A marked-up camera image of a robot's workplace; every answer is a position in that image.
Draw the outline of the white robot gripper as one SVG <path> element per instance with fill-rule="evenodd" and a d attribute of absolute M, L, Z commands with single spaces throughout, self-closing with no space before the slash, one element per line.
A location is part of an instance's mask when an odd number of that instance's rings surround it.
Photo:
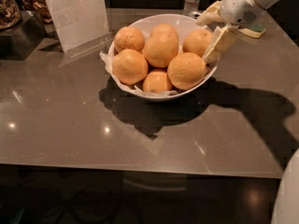
<path fill-rule="evenodd" d="M 196 19 L 196 24 L 203 26 L 214 22 L 231 23 L 217 26 L 210 44 L 203 55 L 205 63 L 214 63 L 238 39 L 238 27 L 253 24 L 264 15 L 254 0 L 221 0 L 210 5 Z"/>

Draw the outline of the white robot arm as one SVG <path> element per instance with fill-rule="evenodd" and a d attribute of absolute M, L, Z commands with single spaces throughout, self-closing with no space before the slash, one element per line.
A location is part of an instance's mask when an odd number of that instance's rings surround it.
<path fill-rule="evenodd" d="M 197 18 L 200 26 L 211 23 L 223 23 L 213 32 L 211 43 L 207 47 L 203 60 L 214 63 L 223 52 L 230 48 L 238 37 L 238 30 L 251 26 L 260 19 L 265 11 L 280 0 L 220 0 L 209 6 Z"/>

